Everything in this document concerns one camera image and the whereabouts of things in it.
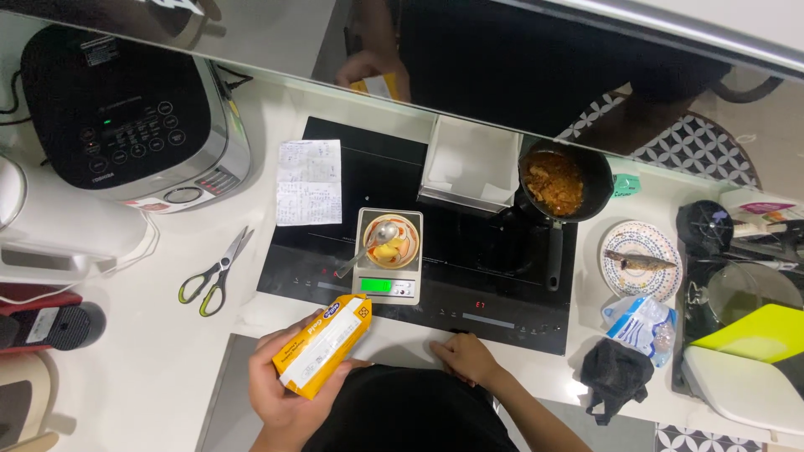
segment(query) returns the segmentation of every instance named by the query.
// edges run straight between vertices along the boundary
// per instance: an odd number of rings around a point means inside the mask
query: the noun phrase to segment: paper note
[[[341,142],[284,142],[277,165],[277,226],[341,223]]]

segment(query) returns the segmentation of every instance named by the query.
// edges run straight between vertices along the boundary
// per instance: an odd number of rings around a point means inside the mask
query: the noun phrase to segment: scissors handle
[[[209,288],[209,292],[207,296],[204,297],[203,302],[201,303],[201,308],[199,309],[199,313],[201,317],[209,317],[210,315],[216,314],[220,308],[224,307],[224,303],[226,302],[226,276],[229,274],[229,269],[225,269],[224,271],[218,273],[218,281],[215,281],[215,284]],[[212,295],[217,291],[220,290],[220,304],[218,307],[215,308],[212,312],[207,311],[207,306],[209,302],[212,300]]]
[[[218,270],[220,270],[220,263],[216,262],[206,272],[189,277],[182,284],[182,286],[178,288],[178,302],[182,303],[183,305],[186,305],[187,303],[195,300],[195,298],[198,297],[199,294],[201,293],[201,290],[204,288],[204,286],[206,286],[207,283],[212,279],[212,275],[215,274],[215,272]],[[190,284],[191,281],[194,281],[198,278],[201,278],[201,284],[195,290],[193,290],[193,293],[190,294],[189,297],[184,298],[184,291],[187,289],[187,285]]]

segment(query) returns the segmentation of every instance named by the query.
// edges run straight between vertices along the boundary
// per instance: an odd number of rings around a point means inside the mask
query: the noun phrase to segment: green indicator light
[[[363,278],[360,280],[360,290],[366,290],[368,292],[390,292],[391,280]]]

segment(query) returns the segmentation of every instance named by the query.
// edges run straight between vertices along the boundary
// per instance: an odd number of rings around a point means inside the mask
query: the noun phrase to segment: toshiba rice cooker
[[[204,59],[54,25],[28,41],[21,65],[45,155],[74,187],[171,213],[248,174],[237,108]]]

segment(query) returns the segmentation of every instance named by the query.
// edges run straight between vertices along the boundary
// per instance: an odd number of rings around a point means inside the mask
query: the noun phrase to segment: hand
[[[350,56],[335,75],[338,86],[349,88],[351,84],[366,77],[396,74],[396,91],[400,101],[410,102],[410,76],[399,56],[383,57],[373,51],[359,51]]]
[[[504,371],[476,335],[459,333],[445,343],[430,342],[430,349],[444,361],[445,371],[470,386],[488,387]]]
[[[284,330],[263,336],[248,360],[248,396],[252,408],[265,423],[252,450],[301,450],[330,414],[332,402],[351,370],[351,362],[342,362],[315,398],[309,401],[285,389],[271,361],[321,312],[316,310]]]

